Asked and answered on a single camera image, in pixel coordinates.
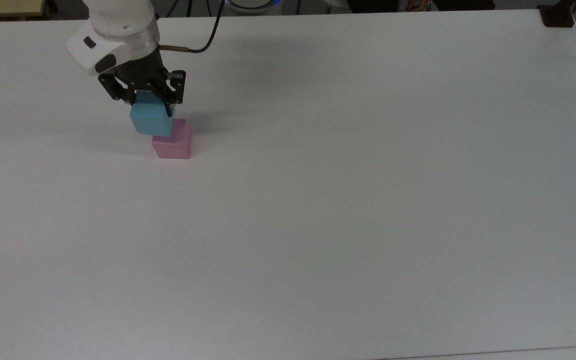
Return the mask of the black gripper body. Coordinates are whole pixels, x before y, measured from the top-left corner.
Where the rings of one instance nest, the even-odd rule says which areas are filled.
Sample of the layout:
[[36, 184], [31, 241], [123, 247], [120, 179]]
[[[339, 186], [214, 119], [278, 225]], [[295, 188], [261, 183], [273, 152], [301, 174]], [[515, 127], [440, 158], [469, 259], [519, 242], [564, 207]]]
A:
[[120, 82], [126, 86], [134, 84], [139, 90], [145, 90], [147, 84], [150, 84], [162, 94], [171, 92], [167, 84], [167, 69], [157, 48], [145, 57], [119, 64], [114, 70], [114, 77], [116, 78], [114, 88], [119, 93], [126, 91]]

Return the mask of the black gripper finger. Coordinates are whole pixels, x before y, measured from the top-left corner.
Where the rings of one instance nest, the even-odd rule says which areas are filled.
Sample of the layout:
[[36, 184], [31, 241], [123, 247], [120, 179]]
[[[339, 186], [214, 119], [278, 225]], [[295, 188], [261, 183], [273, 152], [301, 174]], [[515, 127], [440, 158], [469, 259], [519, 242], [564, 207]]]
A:
[[186, 71], [174, 70], [165, 71], [162, 75], [163, 85], [161, 86], [161, 96], [164, 108], [168, 117], [172, 117], [174, 105], [182, 104], [185, 96]]
[[116, 71], [106, 71], [98, 75], [97, 80], [103, 89], [115, 101], [123, 101], [125, 104], [134, 105], [136, 93], [135, 85], [121, 79]]

